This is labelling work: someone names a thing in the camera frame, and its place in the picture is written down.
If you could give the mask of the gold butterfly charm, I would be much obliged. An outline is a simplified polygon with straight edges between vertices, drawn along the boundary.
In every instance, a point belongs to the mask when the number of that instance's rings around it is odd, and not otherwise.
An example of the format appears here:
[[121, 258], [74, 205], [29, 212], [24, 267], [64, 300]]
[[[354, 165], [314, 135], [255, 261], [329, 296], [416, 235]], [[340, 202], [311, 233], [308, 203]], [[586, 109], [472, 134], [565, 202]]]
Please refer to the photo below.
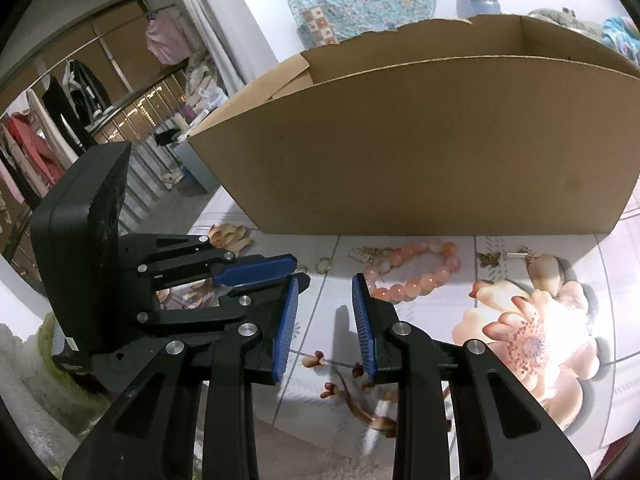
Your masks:
[[478, 252], [476, 258], [482, 268], [496, 268], [500, 266], [501, 252]]

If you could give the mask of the black hanging jacket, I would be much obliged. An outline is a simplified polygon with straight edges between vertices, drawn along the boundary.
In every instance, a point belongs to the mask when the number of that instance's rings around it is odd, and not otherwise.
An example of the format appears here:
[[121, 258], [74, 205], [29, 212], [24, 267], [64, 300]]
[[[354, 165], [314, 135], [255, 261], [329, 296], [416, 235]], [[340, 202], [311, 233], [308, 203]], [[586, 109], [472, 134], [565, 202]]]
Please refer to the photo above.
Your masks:
[[77, 154], [96, 145], [94, 124], [113, 109], [104, 85], [83, 62], [68, 60], [63, 81], [50, 79], [42, 102], [65, 142]]

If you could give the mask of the white curtain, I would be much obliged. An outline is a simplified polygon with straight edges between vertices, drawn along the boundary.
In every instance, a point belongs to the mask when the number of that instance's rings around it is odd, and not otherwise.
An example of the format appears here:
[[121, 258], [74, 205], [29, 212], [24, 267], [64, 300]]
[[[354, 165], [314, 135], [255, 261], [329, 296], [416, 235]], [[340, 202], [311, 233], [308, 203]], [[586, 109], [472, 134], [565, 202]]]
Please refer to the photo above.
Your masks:
[[230, 96], [278, 65], [244, 0], [182, 0]]

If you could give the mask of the pink hanging garment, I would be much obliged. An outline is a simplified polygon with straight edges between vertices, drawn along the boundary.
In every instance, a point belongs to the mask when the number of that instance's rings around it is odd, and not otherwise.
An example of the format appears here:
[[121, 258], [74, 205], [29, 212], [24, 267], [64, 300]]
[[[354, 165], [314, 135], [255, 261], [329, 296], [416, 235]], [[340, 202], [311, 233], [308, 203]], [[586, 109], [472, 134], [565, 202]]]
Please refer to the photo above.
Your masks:
[[175, 8], [149, 13], [145, 38], [149, 51], [163, 65], [179, 64], [192, 53], [182, 15]]

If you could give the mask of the brown cardboard box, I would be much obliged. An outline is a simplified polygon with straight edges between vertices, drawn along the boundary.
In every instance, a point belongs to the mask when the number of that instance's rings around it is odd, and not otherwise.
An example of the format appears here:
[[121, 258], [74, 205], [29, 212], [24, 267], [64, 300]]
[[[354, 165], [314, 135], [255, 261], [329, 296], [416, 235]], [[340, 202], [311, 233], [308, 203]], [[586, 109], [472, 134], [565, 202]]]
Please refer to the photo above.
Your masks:
[[529, 16], [427, 20], [291, 56], [189, 142], [267, 233], [603, 233], [639, 174], [639, 67]]

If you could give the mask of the blue patterned blanket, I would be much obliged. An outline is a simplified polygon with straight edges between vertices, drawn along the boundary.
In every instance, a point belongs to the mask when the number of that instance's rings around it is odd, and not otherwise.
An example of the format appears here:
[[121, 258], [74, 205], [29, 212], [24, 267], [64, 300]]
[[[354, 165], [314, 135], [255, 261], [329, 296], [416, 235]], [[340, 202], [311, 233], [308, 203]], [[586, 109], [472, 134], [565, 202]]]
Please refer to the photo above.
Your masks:
[[631, 62], [640, 64], [640, 34], [628, 16], [607, 18], [602, 28], [602, 42]]

